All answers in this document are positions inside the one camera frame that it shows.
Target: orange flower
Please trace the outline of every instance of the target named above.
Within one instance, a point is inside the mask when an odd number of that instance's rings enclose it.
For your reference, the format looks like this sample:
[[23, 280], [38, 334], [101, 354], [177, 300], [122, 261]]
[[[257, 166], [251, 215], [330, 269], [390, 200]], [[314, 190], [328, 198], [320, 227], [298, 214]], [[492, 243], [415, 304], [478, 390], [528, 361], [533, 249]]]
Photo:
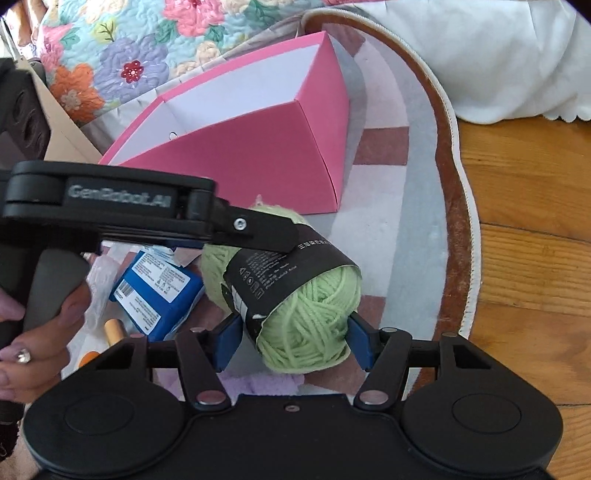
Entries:
[[72, 71], [59, 66], [49, 87], [70, 118], [83, 124], [93, 121], [95, 111], [105, 104], [96, 89], [90, 86], [93, 76], [92, 68], [86, 63], [76, 65]]

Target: wood plank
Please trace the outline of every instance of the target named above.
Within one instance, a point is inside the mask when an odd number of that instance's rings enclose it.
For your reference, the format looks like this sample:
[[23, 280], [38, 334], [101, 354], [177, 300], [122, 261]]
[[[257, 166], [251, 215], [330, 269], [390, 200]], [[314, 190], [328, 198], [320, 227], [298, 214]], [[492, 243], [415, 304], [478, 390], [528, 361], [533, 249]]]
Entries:
[[591, 124], [460, 123], [480, 221], [591, 240]]
[[548, 470], [558, 480], [591, 476], [591, 406], [562, 407], [564, 436]]
[[591, 318], [480, 302], [470, 340], [553, 402], [591, 403]]
[[483, 225], [482, 256], [481, 300], [591, 316], [591, 244]]

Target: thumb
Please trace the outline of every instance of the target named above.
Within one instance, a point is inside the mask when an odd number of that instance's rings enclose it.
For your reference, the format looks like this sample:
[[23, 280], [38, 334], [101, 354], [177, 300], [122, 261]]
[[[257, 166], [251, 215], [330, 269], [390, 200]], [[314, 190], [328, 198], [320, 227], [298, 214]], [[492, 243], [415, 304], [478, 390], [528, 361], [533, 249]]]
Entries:
[[3, 320], [22, 320], [25, 307], [0, 288], [0, 322]]

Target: human hand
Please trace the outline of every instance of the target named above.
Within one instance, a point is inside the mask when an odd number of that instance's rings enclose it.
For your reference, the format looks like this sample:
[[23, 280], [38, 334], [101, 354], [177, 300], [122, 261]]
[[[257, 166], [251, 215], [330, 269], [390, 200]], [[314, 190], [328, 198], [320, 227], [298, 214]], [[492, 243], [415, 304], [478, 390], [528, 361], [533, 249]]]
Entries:
[[[57, 317], [0, 350], [0, 400], [32, 403], [61, 380], [60, 372], [70, 362], [67, 344], [84, 325], [89, 305], [90, 289], [84, 282], [65, 299]], [[0, 289], [0, 322], [24, 315], [24, 307]], [[17, 355], [24, 348], [31, 361], [19, 364]]]

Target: black handle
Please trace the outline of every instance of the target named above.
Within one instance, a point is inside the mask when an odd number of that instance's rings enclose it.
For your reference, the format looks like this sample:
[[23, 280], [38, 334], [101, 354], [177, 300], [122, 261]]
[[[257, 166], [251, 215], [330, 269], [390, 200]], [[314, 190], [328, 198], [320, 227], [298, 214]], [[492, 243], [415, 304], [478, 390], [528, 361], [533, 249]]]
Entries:
[[[0, 322], [0, 349], [10, 345], [23, 331], [55, 317], [89, 269], [88, 262], [74, 252], [53, 248], [35, 251], [0, 244], [0, 287], [27, 306], [21, 322]], [[21, 404], [0, 401], [0, 423], [15, 423], [23, 412]]]

